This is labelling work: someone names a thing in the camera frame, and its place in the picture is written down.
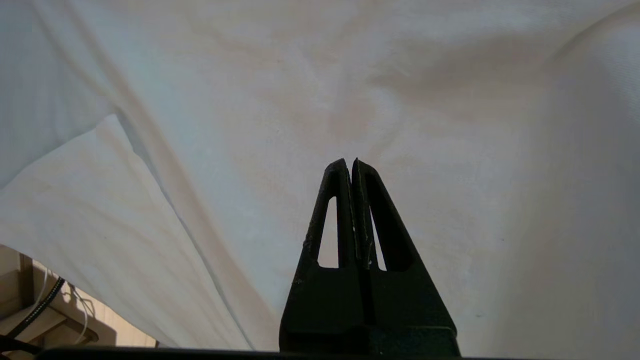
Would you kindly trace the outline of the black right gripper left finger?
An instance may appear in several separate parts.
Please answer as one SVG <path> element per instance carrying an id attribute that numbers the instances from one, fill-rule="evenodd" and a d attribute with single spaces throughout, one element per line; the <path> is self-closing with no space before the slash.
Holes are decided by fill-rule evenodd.
<path id="1" fill-rule="evenodd" d="M 319 265 L 329 202 L 335 199 L 336 268 Z M 326 167 L 279 326 L 282 353 L 358 354 L 363 324 L 346 161 Z"/>

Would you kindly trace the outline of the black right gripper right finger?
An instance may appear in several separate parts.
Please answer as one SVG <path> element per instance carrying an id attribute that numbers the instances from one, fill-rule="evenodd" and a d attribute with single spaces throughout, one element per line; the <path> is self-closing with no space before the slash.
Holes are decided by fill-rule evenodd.
<path id="1" fill-rule="evenodd" d="M 380 174 L 356 159 L 353 218 L 371 354 L 459 354 L 457 327 Z"/>

